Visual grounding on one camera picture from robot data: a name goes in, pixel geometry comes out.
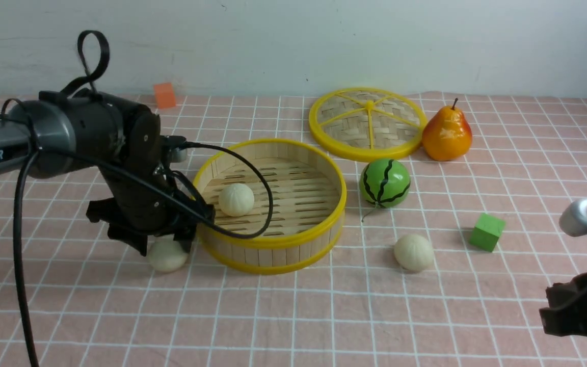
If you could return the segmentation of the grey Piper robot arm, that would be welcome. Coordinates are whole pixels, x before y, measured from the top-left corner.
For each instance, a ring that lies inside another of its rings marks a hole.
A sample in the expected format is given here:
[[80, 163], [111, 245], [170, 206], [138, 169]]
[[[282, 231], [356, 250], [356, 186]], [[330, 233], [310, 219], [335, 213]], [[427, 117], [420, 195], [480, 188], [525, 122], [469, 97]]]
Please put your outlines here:
[[0, 117], [0, 174], [19, 169], [33, 148], [58, 148], [100, 160], [139, 177], [159, 194], [132, 179], [101, 169], [112, 198], [89, 202], [92, 223], [108, 224], [108, 237], [145, 255], [148, 237], [173, 235], [189, 252], [198, 216], [214, 219], [214, 207], [200, 195], [189, 198], [166, 174], [180, 161], [184, 137], [161, 135], [159, 115], [140, 103], [87, 89], [73, 98], [43, 91], [38, 100], [17, 104]]

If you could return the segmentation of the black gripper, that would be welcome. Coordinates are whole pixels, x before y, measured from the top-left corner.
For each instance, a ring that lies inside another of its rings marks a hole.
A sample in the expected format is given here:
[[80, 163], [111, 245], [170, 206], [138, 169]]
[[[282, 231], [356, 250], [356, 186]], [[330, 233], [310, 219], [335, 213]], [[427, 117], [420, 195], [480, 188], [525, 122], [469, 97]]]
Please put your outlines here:
[[[165, 177], [156, 174], [156, 169], [163, 163], [165, 140], [161, 136], [161, 122], [157, 114], [139, 111], [124, 121], [124, 139], [114, 165], [139, 177], [168, 194], [173, 193], [173, 186]], [[140, 256], [147, 255], [148, 234], [166, 227], [172, 214], [163, 197], [152, 190], [110, 170], [103, 170], [105, 182], [113, 197], [91, 201], [86, 210], [86, 217], [91, 223], [108, 224], [108, 239], [127, 244]], [[203, 204], [194, 212], [214, 222], [215, 209], [212, 204]], [[180, 245], [184, 253], [191, 252], [200, 219], [196, 216], [178, 211], [177, 226], [173, 240]]]

